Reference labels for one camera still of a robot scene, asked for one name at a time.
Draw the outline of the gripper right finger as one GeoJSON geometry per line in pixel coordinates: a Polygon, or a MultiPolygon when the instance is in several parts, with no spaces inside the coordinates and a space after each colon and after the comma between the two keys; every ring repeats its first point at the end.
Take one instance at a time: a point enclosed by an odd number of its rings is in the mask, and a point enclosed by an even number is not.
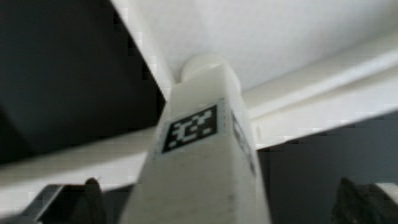
{"type": "Polygon", "coordinates": [[[333,224],[398,224],[398,184],[360,185],[342,179],[333,224]]]}

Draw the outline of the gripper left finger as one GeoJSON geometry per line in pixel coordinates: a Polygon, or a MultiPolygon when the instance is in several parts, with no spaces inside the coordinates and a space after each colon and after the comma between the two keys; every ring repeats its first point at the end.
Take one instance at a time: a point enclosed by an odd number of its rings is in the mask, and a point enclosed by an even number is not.
{"type": "Polygon", "coordinates": [[[100,183],[51,184],[24,211],[0,224],[107,224],[100,183]]]}

